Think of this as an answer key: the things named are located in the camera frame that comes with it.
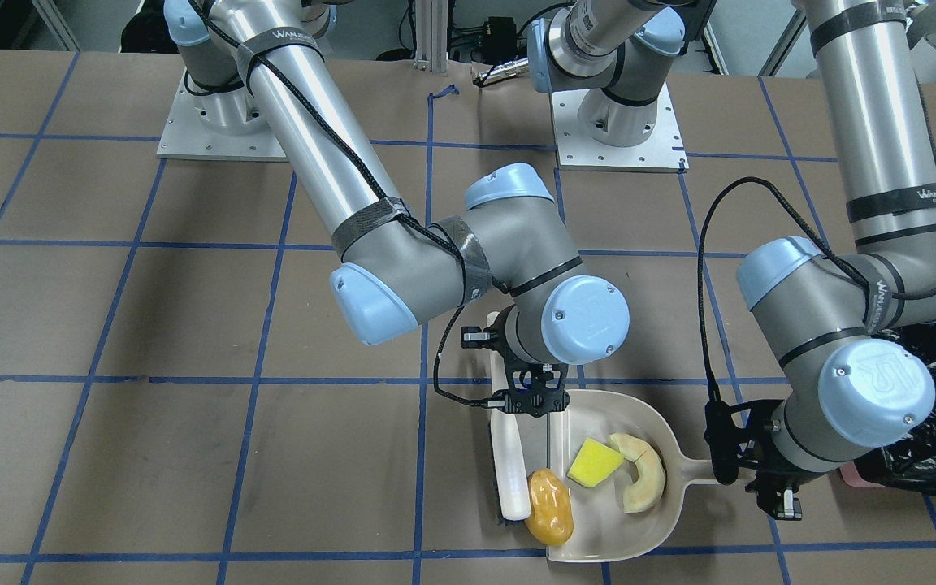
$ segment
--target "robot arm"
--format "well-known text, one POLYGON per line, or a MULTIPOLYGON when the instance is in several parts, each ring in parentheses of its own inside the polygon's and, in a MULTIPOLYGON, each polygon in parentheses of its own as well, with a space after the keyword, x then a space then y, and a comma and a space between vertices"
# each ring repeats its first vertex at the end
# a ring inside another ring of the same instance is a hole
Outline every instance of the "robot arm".
MULTIPOLYGON (((620 348, 629 323, 626 301, 612 284, 587 274, 531 167, 494 171, 468 189, 465 214, 424 228, 411 219, 302 28, 300 2, 175 2, 176 10, 188 8, 182 22, 202 25, 208 16, 218 29, 209 26, 210 40, 205 34, 201 44, 182 48, 194 81, 212 67, 226 70, 216 77, 226 77, 236 63, 331 233, 343 262, 331 274, 331 292, 361 342, 401 336, 496 285, 506 286, 515 304, 479 342, 503 349, 535 379, 620 348)), ((179 26, 178 19, 170 22, 179 26)), ((539 415, 565 408, 561 397, 508 409, 539 415)))
MULTIPOLYGON (((869 286, 804 238, 764 245, 739 268, 747 306, 794 389, 751 410, 747 424, 758 442, 747 489, 782 519, 799 519, 799 485, 900 440, 935 397, 920 360, 870 337, 936 322, 936 153, 905 12, 892 1, 794 4, 808 12, 855 234, 858 254, 842 259, 869 286)), ((728 457, 724 444, 710 445, 714 459, 728 457)))

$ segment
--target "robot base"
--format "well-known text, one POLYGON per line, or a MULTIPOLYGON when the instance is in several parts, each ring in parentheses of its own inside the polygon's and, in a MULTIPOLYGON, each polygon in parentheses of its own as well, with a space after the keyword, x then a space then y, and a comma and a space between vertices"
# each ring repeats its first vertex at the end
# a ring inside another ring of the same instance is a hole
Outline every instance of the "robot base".
POLYGON ((640 171, 676 173, 688 169, 681 131, 677 126, 670 92, 660 91, 660 121, 651 136, 635 147, 603 145, 588 136, 576 118, 576 111, 590 89, 575 89, 551 95, 554 140, 558 145, 558 166, 579 171, 640 171))
POLYGON ((202 122, 200 110, 200 98, 187 93, 180 80, 157 145, 159 158, 287 162, 268 123, 252 133, 223 134, 202 122))

